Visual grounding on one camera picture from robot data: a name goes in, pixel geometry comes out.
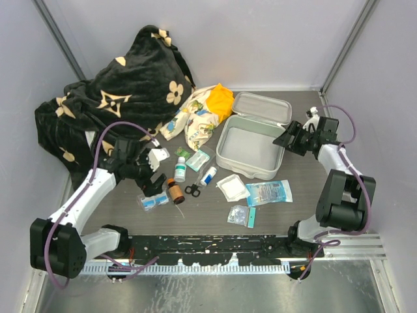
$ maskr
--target black blanket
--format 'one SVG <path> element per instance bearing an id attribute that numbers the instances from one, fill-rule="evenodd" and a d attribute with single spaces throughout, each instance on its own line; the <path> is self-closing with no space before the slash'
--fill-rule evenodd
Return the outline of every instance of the black blanket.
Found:
<path id="1" fill-rule="evenodd" d="M 190 70 L 168 31 L 141 29 L 124 57 L 116 57 L 93 80 L 72 83 L 64 96 L 35 111 L 38 142 L 70 171 L 78 187 L 93 164 L 96 142 L 106 126 L 129 121 L 156 134 L 194 88 Z M 103 141 L 109 154 L 119 135 L 145 143 L 136 128 L 117 126 Z"/>

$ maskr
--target yellow cloth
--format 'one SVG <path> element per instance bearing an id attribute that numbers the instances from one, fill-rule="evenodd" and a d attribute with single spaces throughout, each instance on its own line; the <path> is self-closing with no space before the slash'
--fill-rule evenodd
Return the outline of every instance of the yellow cloth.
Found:
<path id="1" fill-rule="evenodd" d="M 232 114 L 233 101 L 233 92 L 219 83 L 211 91 L 206 104 L 210 112 L 219 116 L 219 123 L 221 123 Z"/>

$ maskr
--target white fabric with colorful print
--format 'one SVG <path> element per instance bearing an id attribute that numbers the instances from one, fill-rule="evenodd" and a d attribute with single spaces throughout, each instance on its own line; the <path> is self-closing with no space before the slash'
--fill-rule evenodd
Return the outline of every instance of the white fabric with colorful print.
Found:
<path id="1" fill-rule="evenodd" d="M 197 89 L 188 97 L 176 116 L 160 129 L 166 140 L 174 138 L 184 130 L 188 146 L 197 151 L 210 139 L 213 130 L 219 125 L 218 115 L 210 112 L 206 104 L 214 88 L 215 85 Z"/>

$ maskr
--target white panel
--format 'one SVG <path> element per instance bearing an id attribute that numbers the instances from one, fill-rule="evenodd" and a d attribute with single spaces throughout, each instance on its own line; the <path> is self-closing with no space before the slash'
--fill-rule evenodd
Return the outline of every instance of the white panel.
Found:
<path id="1" fill-rule="evenodd" d="M 413 0 L 381 0 L 328 92 L 330 104 L 356 121 L 358 137 L 347 147 L 352 162 L 377 181 L 371 225 L 405 312 L 416 311 L 417 287 L 416 16 Z M 345 118 L 340 133 L 351 135 Z"/>
<path id="2" fill-rule="evenodd" d="M 171 31 L 199 87 L 317 87 L 365 0 L 46 0 L 92 78 L 153 24 Z"/>
<path id="3" fill-rule="evenodd" d="M 32 2 L 0 7 L 0 311 L 17 312 L 29 282 L 29 227 L 58 208 L 68 177 L 38 146 L 34 110 L 76 77 Z"/>

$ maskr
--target black scissors handle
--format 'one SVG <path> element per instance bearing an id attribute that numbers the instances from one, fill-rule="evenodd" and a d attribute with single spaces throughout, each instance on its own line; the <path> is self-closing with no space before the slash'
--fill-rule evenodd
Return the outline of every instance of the black scissors handle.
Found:
<path id="1" fill-rule="evenodd" d="M 200 190 L 198 189 L 198 186 L 196 184 L 193 184 L 192 186 L 185 187 L 185 193 L 191 194 L 193 197 L 198 197 L 200 195 Z"/>

